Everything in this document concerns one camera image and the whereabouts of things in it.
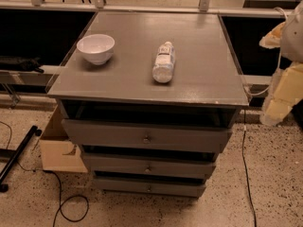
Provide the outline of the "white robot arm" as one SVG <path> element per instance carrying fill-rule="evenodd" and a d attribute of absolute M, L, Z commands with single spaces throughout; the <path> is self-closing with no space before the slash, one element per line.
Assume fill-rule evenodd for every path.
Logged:
<path fill-rule="evenodd" d="M 262 105 L 260 122 L 275 126 L 303 99 L 303 1 L 291 14 L 285 15 L 285 21 L 268 32 L 259 45 L 279 48 L 279 57 L 291 62 L 288 68 L 277 68 L 274 72 Z"/>

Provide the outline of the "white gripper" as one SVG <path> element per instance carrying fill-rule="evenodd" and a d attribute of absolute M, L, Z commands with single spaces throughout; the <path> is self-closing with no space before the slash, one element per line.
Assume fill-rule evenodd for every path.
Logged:
<path fill-rule="evenodd" d="M 284 58 L 303 62 L 303 1 L 295 7 L 285 23 L 275 26 L 262 37 L 259 45 L 268 49 L 280 47 Z"/>

